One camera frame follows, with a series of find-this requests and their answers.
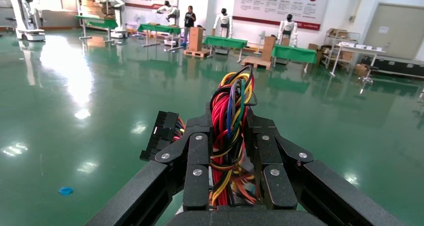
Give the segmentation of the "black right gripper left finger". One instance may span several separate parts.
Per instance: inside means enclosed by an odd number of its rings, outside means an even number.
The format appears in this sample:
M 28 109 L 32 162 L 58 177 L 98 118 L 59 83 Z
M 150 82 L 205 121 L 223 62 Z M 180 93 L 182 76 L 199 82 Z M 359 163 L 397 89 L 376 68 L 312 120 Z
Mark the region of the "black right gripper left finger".
M 157 115 L 146 150 L 146 165 L 127 182 L 86 224 L 154 225 L 173 196 L 183 192 L 183 209 L 209 208 L 209 162 L 212 123 L 206 113 L 187 121 L 180 139 L 177 113 Z

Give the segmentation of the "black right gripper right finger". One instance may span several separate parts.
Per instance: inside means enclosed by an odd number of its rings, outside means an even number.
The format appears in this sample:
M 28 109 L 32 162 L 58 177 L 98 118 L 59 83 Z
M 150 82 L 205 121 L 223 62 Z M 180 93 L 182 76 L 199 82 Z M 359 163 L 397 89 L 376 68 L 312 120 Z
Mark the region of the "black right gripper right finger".
M 275 123 L 246 113 L 265 225 L 401 225 L 402 222 L 308 150 L 282 137 Z

